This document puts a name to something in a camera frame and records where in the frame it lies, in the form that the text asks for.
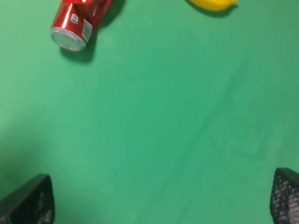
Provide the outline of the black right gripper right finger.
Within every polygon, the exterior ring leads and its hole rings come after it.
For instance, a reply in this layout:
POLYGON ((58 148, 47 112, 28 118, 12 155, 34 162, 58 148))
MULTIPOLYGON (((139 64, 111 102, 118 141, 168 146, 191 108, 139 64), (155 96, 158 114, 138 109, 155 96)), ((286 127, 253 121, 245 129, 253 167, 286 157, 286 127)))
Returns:
POLYGON ((277 168, 270 197, 270 213, 275 224, 299 222, 299 174, 289 168, 277 168))

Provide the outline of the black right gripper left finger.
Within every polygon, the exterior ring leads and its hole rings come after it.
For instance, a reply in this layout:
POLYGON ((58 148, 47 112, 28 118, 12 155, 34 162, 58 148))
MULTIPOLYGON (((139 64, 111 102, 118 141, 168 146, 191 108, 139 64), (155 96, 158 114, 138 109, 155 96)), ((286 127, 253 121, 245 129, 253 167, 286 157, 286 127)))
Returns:
POLYGON ((0 200, 2 224, 52 224, 55 200, 51 177, 38 174, 0 200))

